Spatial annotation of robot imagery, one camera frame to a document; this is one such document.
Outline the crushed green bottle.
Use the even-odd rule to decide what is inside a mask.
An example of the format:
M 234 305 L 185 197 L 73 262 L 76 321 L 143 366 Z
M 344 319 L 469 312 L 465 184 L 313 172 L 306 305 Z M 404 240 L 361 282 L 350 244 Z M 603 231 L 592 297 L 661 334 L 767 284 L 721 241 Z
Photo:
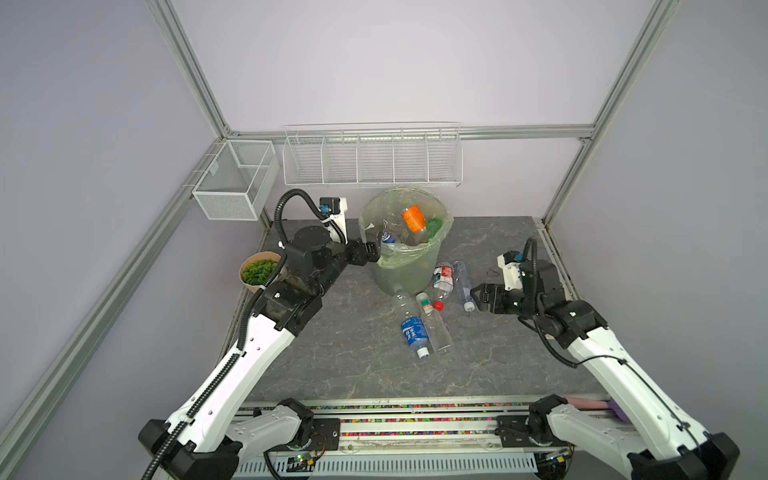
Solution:
M 441 218 L 429 218 L 426 221 L 426 229 L 430 238 L 434 238 L 443 226 Z

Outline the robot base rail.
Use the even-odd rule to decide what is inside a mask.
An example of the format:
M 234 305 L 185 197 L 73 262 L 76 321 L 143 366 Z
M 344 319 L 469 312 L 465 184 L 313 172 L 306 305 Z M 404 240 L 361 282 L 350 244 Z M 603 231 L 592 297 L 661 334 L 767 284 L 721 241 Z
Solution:
M 308 447 L 244 461 L 238 479 L 616 479 L 563 441 L 522 434 L 534 395 L 308 400 L 318 430 Z

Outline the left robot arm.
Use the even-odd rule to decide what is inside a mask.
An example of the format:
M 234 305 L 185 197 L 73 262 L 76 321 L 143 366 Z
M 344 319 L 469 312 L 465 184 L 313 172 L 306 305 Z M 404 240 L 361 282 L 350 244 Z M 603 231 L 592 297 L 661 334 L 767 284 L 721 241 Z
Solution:
M 379 258 L 372 242 L 349 238 L 347 201 L 313 201 L 301 189 L 278 200 L 273 225 L 283 252 L 247 302 L 235 343 L 203 384 L 168 419 L 147 422 L 139 441 L 152 459 L 143 473 L 174 479 L 230 479 L 238 467 L 275 447 L 301 448 L 315 433 L 313 412 L 286 399 L 237 423 L 235 415 L 260 378 L 322 307 L 349 265 Z

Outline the orange label bottle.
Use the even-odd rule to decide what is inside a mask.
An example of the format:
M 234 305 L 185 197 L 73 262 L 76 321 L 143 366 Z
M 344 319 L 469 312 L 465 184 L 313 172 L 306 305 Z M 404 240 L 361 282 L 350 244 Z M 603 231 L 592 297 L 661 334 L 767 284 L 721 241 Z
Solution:
M 422 231 L 426 230 L 426 217 L 417 205 L 406 207 L 402 211 L 401 217 L 413 234 L 420 234 Z

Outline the clear bottle green cap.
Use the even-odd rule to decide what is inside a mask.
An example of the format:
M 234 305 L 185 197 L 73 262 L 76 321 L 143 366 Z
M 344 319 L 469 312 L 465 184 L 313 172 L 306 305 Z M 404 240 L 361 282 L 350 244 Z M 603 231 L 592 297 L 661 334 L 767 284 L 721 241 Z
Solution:
M 433 351 L 438 354 L 447 354 L 453 346 L 453 340 L 440 312 L 425 292 L 418 293 L 416 301 L 423 310 L 422 320 Z

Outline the blue label bottle white cap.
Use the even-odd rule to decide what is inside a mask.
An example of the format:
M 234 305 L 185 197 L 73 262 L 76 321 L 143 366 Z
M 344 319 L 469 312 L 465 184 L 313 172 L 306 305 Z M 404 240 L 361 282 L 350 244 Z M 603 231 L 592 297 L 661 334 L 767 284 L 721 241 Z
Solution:
M 430 355 L 429 338 L 415 300 L 407 292 L 398 290 L 392 301 L 407 346 L 419 359 L 427 359 Z

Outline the clear bottle blue cap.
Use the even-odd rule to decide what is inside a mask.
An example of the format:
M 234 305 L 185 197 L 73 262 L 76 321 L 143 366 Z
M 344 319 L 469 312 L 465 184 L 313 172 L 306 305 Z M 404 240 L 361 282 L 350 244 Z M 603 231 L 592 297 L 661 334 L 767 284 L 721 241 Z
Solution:
M 456 260 L 453 264 L 454 280 L 459 303 L 467 313 L 473 312 L 477 306 L 471 296 L 472 283 L 468 274 L 466 264 L 463 260 Z

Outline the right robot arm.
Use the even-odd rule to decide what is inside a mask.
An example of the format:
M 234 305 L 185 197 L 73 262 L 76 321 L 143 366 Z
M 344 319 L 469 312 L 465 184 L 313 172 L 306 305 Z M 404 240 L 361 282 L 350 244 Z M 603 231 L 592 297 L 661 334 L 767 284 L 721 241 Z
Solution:
M 629 419 L 628 435 L 558 395 L 532 403 L 518 435 L 538 446 L 566 442 L 627 479 L 727 479 L 740 457 L 725 433 L 711 433 L 637 365 L 607 321 L 584 300 L 570 300 L 557 267 L 538 257 L 536 238 L 497 259 L 501 284 L 471 289 L 477 307 L 514 315 L 563 365 L 589 371 Z

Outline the small blue label bottle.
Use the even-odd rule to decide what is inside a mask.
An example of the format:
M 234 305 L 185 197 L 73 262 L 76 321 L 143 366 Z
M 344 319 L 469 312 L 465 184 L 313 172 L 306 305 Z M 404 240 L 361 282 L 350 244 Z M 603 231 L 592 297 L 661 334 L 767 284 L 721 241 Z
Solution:
M 380 233 L 380 242 L 385 247 L 393 247 L 400 242 L 398 235 L 390 228 L 383 228 Z

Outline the red label cola bottle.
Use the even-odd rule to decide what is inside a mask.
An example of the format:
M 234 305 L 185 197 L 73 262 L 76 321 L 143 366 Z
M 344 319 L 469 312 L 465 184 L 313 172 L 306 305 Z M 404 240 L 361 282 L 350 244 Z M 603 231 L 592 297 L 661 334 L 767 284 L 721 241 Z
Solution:
M 448 301 L 454 290 L 454 269 L 450 262 L 439 262 L 432 276 L 433 285 L 433 306 L 436 310 L 442 311 L 445 303 Z

